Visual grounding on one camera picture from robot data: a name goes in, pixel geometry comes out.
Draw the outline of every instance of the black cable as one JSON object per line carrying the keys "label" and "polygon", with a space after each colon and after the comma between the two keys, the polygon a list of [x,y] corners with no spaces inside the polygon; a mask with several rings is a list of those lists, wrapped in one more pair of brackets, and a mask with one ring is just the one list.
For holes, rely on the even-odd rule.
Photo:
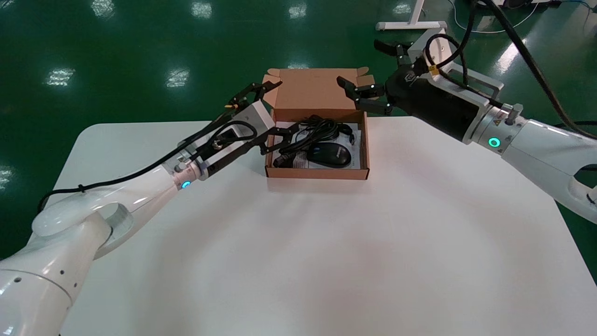
{"label": "black cable", "polygon": [[106,186],[109,186],[109,185],[114,185],[114,184],[126,182],[126,181],[132,180],[134,178],[137,178],[137,177],[139,177],[139,176],[141,176],[141,175],[143,175],[143,174],[151,171],[152,169],[154,169],[155,167],[158,167],[160,164],[162,164],[167,159],[171,158],[172,156],[176,155],[181,150],[185,149],[185,147],[189,146],[190,144],[192,144],[197,139],[201,138],[202,136],[205,136],[206,134],[209,134],[209,132],[211,132],[213,130],[214,126],[216,126],[216,124],[218,123],[218,121],[221,120],[222,118],[226,117],[229,114],[230,114],[229,111],[225,112],[224,114],[221,114],[220,116],[218,116],[216,118],[216,120],[214,120],[211,123],[209,123],[209,125],[207,125],[206,127],[204,127],[203,129],[201,129],[200,131],[198,131],[198,132],[190,135],[189,137],[187,137],[183,141],[183,143],[181,145],[179,145],[178,147],[174,148],[172,151],[170,151],[165,156],[161,157],[158,161],[155,161],[154,163],[152,163],[149,166],[147,166],[147,167],[139,170],[138,172],[134,172],[134,173],[129,174],[127,176],[123,176],[121,178],[117,178],[117,179],[113,179],[113,180],[109,180],[109,181],[97,182],[97,183],[93,183],[93,184],[89,184],[89,185],[81,185],[81,184],[79,184],[78,188],[56,189],[56,190],[52,190],[52,191],[46,193],[41,198],[41,200],[38,203],[38,207],[37,207],[38,213],[42,212],[42,210],[45,207],[46,202],[48,201],[48,198],[50,196],[52,196],[52,195],[55,195],[55,194],[70,194],[70,193],[78,193],[78,192],[83,193],[83,192],[85,192],[86,190],[89,190],[89,189],[98,188],[98,187],[106,187]]}
{"label": "black cable", "polygon": [[294,157],[300,152],[305,151],[309,146],[316,142],[333,140],[340,136],[340,133],[347,134],[351,143],[354,143],[355,136],[353,135],[350,126],[344,123],[339,123],[330,118],[322,118],[318,115],[299,121],[299,125],[305,126],[305,129],[296,134],[309,132],[303,139],[295,141],[290,145],[278,150],[280,156],[273,162],[276,168],[292,168]]}
{"label": "black cable", "polygon": [[318,115],[312,115],[311,117],[301,121],[300,124],[302,126],[306,126],[306,128],[298,132],[297,137],[303,132],[309,132],[309,134],[303,139],[281,148],[279,150],[280,154],[299,152],[301,150],[305,150],[315,142],[333,140],[340,135],[341,131],[343,131],[343,133],[350,133],[349,135],[352,135],[352,129],[350,131],[346,129],[349,129],[350,126],[336,122],[336,120],[333,119],[324,119]]}
{"label": "black cable", "polygon": [[[470,2],[469,22],[466,26],[466,31],[464,32],[464,36],[462,37],[462,42],[460,43],[460,45],[456,46],[456,51],[454,51],[454,53],[452,55],[450,55],[450,57],[445,59],[443,62],[440,62],[439,64],[437,64],[438,69],[443,67],[444,65],[452,62],[453,60],[456,59],[456,57],[460,56],[462,51],[464,50],[464,47],[469,42],[469,37],[470,37],[471,32],[473,31],[473,24],[475,22],[475,12],[476,12],[477,2],[478,2],[478,0],[473,0]],[[430,38],[429,40],[427,40],[427,44],[425,45],[425,54],[427,55],[427,60],[429,61],[429,63],[431,63],[431,65],[433,65],[433,60],[431,59],[431,56],[429,53],[429,47],[431,46],[431,42],[433,40],[434,40],[434,38]]]}
{"label": "black cable", "polygon": [[[575,121],[574,124],[576,124],[577,126],[597,126],[597,121],[595,120],[583,120],[583,121]],[[566,124],[556,124],[553,125],[554,127],[558,127],[560,129],[563,129],[564,127],[568,127]]]}
{"label": "black cable", "polygon": [[[253,133],[252,135],[248,135],[248,136],[240,136],[238,138],[231,138],[231,139],[217,139],[218,135],[220,135],[220,133],[226,129],[227,127],[231,126],[231,125],[243,125],[245,127],[247,127],[248,129],[251,130],[251,132]],[[203,146],[211,146],[213,145],[213,143],[215,141],[218,141],[218,143],[222,144],[222,145],[227,145],[229,143],[233,143],[233,142],[237,142],[237,141],[245,141],[245,140],[253,140],[257,137],[257,129],[247,123],[246,121],[242,121],[242,120],[232,120],[229,121],[228,123],[224,124],[222,127],[220,127],[208,140],[207,142],[203,145]],[[193,155],[191,155],[189,157],[190,161],[196,160],[199,156],[201,155],[201,150],[200,148],[197,149],[197,151],[195,151],[195,153],[193,153]]]}
{"label": "black cable", "polygon": [[[454,44],[454,46],[456,48],[460,48],[460,44],[458,43],[458,41],[456,41],[455,38],[453,38],[453,37],[451,37],[451,36],[449,36],[447,34],[435,34],[435,35],[432,35],[427,40],[427,44],[425,45],[425,56],[427,56],[427,60],[429,61],[429,63],[431,65],[435,65],[435,61],[431,57],[431,51],[429,50],[430,47],[431,47],[431,42],[434,39],[437,39],[437,38],[440,38],[440,37],[447,39],[448,42]],[[462,53],[462,52],[460,53],[460,63],[462,63],[462,82],[464,83],[464,85],[469,86],[469,70],[466,67],[466,61],[464,60],[464,53]]]}
{"label": "black cable", "polygon": [[508,21],[508,19],[504,15],[504,12],[500,9],[500,7],[498,7],[495,3],[493,3],[492,0],[479,0],[479,1],[481,1],[485,5],[487,5],[487,7],[489,9],[491,9],[491,11],[494,13],[497,20],[500,22],[501,26],[506,31],[506,34],[508,34],[508,37],[512,40],[512,43],[514,43],[514,45],[518,49],[518,52],[520,52],[525,63],[531,69],[533,76],[535,77],[535,79],[537,80],[537,82],[539,83],[539,85],[541,86],[541,88],[543,89],[543,91],[545,92],[547,97],[549,98],[549,101],[552,103],[553,108],[558,113],[558,116],[560,117],[562,122],[567,127],[569,127],[571,130],[575,131],[576,133],[586,136],[587,138],[597,140],[596,135],[586,132],[586,131],[580,129],[576,124],[574,124],[572,119],[564,111],[564,107],[562,107],[562,104],[560,104],[558,98],[555,96],[555,93],[553,92],[553,90],[551,89],[549,84],[547,83],[547,79],[545,79],[545,76],[539,69],[537,62],[535,62],[535,59],[533,59],[533,56],[528,51],[527,46],[524,45],[520,36],[518,36],[516,31],[514,30],[514,27],[512,27],[512,24],[510,23],[510,21]]}
{"label": "black cable", "polygon": [[[468,43],[470,33],[473,30],[473,24],[474,24],[474,20],[475,20],[475,11],[476,11],[476,1],[473,1],[471,9],[470,9],[470,14],[469,14],[469,22],[466,26],[466,32],[464,33],[464,38],[463,38],[461,44],[459,44],[458,41],[456,41],[456,39],[454,39],[453,37],[451,37],[447,34],[435,34],[435,35],[432,35],[427,40],[427,43],[425,44],[425,48],[424,48],[425,56],[427,57],[427,60],[429,61],[429,63],[431,65],[434,65],[435,61],[431,57],[431,51],[430,51],[431,42],[433,42],[433,40],[437,39],[437,38],[447,39],[448,42],[452,43],[457,49],[452,54],[452,56],[450,56],[443,62],[439,63],[438,65],[436,65],[436,68],[437,68],[439,74],[442,75],[442,77],[444,77],[448,81],[452,82],[453,84],[458,85],[460,88],[469,90],[469,91],[476,93],[482,97],[485,97],[486,99],[488,99],[490,101],[490,104],[492,104],[493,106],[496,106],[498,108],[501,108],[504,105],[503,103],[493,99],[492,97],[485,94],[484,92],[481,92],[481,91],[469,86],[468,67],[466,66],[466,60],[464,59],[464,53],[463,53],[464,47],[463,46],[466,45],[466,43]],[[453,59],[455,59],[458,56],[460,56],[460,62],[462,63],[462,79],[463,79],[462,83],[459,82],[458,80],[456,80],[455,78],[453,78],[452,76],[448,75],[445,71],[443,71],[441,69],[442,66],[448,64],[449,62],[451,62]]]}

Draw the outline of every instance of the computer mouse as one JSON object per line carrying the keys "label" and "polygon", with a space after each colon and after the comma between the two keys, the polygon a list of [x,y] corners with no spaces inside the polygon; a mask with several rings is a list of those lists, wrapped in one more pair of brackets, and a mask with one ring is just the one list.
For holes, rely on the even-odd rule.
{"label": "computer mouse", "polygon": [[351,159],[348,148],[334,142],[316,142],[307,149],[307,160],[330,168],[344,168]]}

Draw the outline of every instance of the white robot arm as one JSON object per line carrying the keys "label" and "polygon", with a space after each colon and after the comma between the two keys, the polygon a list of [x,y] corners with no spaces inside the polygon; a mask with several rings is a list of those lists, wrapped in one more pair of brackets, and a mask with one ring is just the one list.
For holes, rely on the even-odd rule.
{"label": "white robot arm", "polygon": [[[177,192],[205,180],[250,148],[262,154],[269,135],[289,136],[298,129],[278,129],[264,106],[263,94],[281,83],[252,84],[230,100],[238,112],[218,118],[185,139],[163,161],[134,178],[104,186],[81,186],[41,211],[33,234],[15,255],[0,261],[0,331],[7,336],[56,336],[94,259],[120,246],[149,221]],[[249,104],[243,98],[255,92]],[[110,205],[116,211],[103,218]]]}
{"label": "white robot arm", "polygon": [[[497,101],[504,87],[499,81],[468,70],[471,82],[491,92],[485,94],[447,75],[463,74],[463,67],[454,62],[434,69],[429,59],[440,63],[452,56],[448,39],[443,29],[430,29],[414,43],[376,41],[376,49],[398,61],[385,85],[355,87],[342,77],[338,84],[358,109],[388,114],[393,106],[400,107],[460,142],[480,144],[556,201],[597,223],[597,187],[574,177],[585,166],[597,164],[597,140],[520,116],[522,105]],[[387,103],[370,99],[384,95]]]}
{"label": "white robot arm", "polygon": [[[597,141],[521,117],[521,105],[496,101],[502,83],[474,71],[468,76],[492,90],[490,97],[463,89],[441,74],[415,73],[417,63],[408,59],[424,60],[423,44],[435,33],[427,32],[406,47],[389,48],[399,66],[385,85],[357,88],[340,77],[338,83],[358,109],[388,114],[397,106],[460,142],[477,142],[555,200],[597,223],[596,188],[574,178],[582,167],[597,164]],[[388,51],[385,46],[378,49]],[[451,54],[447,41],[439,39],[431,52],[438,62]],[[463,71],[453,62],[442,70]],[[250,85],[230,100],[239,111],[231,120],[216,119],[134,178],[80,186],[70,192],[83,193],[43,210],[33,222],[27,246],[0,261],[0,331],[7,336],[57,335],[94,259],[126,241],[193,181],[217,173],[253,146],[259,145],[264,154],[289,143],[298,128],[276,128],[259,99],[279,84]],[[249,91],[258,93],[250,105],[242,100]],[[388,103],[369,99],[384,94]],[[285,138],[266,147],[269,135]],[[110,204],[118,208],[103,218],[98,211]]]}

